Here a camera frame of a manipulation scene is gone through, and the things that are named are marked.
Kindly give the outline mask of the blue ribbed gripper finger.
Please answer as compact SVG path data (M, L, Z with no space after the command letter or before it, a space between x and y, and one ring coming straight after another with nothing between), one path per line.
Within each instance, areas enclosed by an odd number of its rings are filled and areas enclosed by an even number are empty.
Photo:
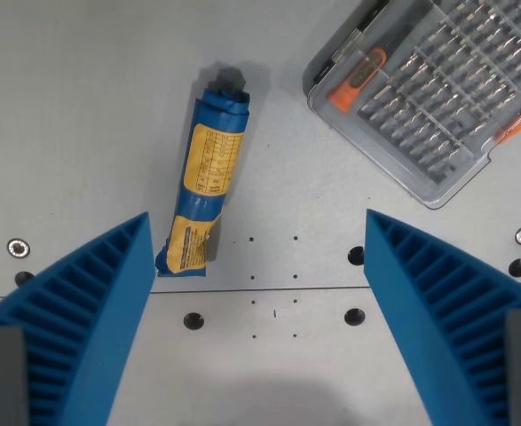
M364 273L431 423L509 424L505 319L521 284L373 209Z
M107 423L153 283L144 212L0 301L0 327L23 334L31 424Z

